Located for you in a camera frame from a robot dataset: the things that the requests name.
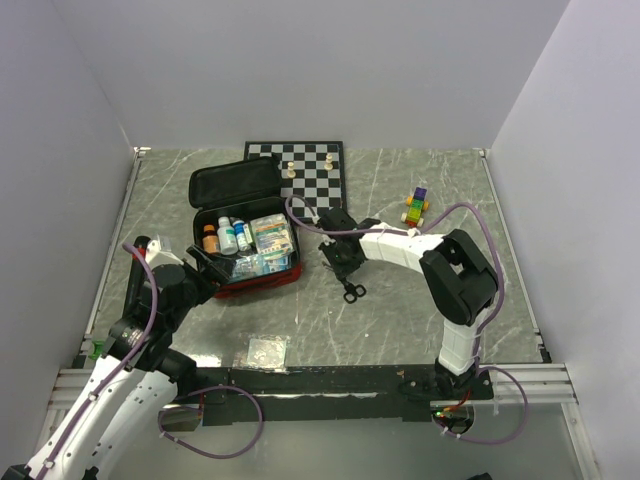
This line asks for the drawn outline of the blue wipes packet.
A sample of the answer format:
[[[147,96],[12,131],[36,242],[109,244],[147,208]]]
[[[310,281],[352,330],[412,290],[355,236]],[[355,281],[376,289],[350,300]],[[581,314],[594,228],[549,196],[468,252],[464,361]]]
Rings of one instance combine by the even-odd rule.
[[[261,254],[254,254],[247,257],[239,257],[235,261],[235,268],[231,283],[246,281],[258,277],[263,277],[273,273],[265,273],[261,265]]]

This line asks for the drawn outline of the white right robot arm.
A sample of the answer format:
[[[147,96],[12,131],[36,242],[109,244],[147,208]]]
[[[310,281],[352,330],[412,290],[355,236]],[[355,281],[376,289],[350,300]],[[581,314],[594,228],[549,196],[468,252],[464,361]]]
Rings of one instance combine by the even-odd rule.
[[[478,375],[481,332],[502,300],[502,277],[465,231],[447,235],[403,230],[375,219],[355,222],[343,209],[332,208],[315,221],[325,234],[319,245],[329,267],[353,304],[366,294],[348,277],[366,261],[386,262],[421,273],[444,317],[444,333],[434,364],[436,385],[448,398],[458,398]]]

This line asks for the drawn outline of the red black medicine case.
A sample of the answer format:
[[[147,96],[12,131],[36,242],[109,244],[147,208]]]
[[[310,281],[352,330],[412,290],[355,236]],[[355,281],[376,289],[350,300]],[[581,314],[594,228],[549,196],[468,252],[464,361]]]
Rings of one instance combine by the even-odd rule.
[[[189,180],[188,197],[190,205],[197,210],[193,220],[194,243],[198,246],[202,244],[204,228],[209,224],[216,225],[220,216],[255,220],[268,214],[285,214],[282,185],[279,163],[270,156],[193,172]],[[292,233],[292,241],[293,253],[287,269],[254,279],[231,281],[221,287],[214,297],[233,298],[297,281],[302,263],[296,232]]]

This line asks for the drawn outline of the small dropper bottle blue label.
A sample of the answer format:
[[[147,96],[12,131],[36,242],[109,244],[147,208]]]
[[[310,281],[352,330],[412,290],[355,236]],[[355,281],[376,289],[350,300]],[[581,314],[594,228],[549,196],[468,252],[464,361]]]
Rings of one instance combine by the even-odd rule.
[[[245,222],[241,219],[235,219],[232,223],[238,250],[240,252],[247,252],[251,250],[251,244],[248,240],[245,230]]]

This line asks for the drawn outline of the small green box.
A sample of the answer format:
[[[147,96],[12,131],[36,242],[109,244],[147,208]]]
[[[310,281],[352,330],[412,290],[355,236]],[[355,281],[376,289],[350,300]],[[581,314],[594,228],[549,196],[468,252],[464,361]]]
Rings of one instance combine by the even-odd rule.
[[[244,231],[245,231],[245,236],[246,236],[247,242],[248,242],[248,243],[249,243],[253,248],[255,248],[255,247],[256,247],[256,243],[255,243],[255,236],[254,236],[254,234],[252,233],[251,227],[250,227],[248,224],[246,224],[246,225],[244,226]]]

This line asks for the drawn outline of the brown bottle orange cap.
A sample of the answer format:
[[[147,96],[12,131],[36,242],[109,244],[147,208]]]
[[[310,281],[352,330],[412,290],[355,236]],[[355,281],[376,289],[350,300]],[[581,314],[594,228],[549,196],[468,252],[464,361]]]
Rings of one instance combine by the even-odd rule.
[[[207,224],[203,228],[202,247],[206,253],[219,254],[220,243],[215,226]]]

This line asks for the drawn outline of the white medicine bottle green label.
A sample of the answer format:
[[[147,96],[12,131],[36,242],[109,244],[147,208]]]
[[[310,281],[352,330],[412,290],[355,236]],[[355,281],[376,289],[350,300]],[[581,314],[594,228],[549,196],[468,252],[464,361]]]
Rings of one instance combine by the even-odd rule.
[[[239,248],[234,227],[228,217],[221,216],[218,218],[217,232],[221,253],[227,256],[235,255]]]

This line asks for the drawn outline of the beige bandage pack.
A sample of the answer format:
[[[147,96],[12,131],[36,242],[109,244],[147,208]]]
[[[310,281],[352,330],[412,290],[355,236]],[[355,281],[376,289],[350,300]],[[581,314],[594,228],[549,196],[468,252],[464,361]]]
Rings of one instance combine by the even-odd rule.
[[[256,250],[266,258],[277,258],[294,251],[287,217],[282,213],[256,218],[250,222]]]

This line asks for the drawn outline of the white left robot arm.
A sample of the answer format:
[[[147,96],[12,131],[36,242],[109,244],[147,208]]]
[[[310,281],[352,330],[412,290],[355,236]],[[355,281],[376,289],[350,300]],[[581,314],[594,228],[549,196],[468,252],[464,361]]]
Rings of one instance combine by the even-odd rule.
[[[123,249],[132,257],[122,317],[112,325],[85,387],[64,420],[26,463],[7,468],[6,479],[97,477],[98,447],[114,419],[131,427],[172,400],[197,390],[197,366],[172,349],[189,311],[229,283],[229,259],[191,245],[187,261],[146,236]]]

